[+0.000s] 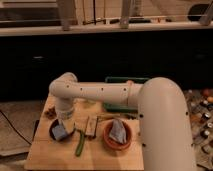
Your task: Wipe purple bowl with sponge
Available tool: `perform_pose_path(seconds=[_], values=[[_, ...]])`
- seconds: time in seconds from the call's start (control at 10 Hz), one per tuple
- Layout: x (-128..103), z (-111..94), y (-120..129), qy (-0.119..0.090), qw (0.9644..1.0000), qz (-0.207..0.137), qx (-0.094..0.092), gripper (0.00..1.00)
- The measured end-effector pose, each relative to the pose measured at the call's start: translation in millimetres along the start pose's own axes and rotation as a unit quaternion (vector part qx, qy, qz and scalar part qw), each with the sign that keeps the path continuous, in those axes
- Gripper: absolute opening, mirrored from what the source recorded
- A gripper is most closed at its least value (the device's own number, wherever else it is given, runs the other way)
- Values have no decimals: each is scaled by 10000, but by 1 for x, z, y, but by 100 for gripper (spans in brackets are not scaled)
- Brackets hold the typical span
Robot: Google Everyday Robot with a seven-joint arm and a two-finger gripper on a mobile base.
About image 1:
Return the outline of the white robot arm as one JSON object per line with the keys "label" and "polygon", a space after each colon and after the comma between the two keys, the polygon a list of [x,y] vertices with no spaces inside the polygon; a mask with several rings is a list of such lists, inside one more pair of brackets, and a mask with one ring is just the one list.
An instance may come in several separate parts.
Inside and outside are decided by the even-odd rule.
{"label": "white robot arm", "polygon": [[139,83],[79,82],[67,72],[49,92],[59,115],[69,115],[75,98],[121,104],[138,110],[144,171],[196,171],[187,103],[172,80],[156,77]]}

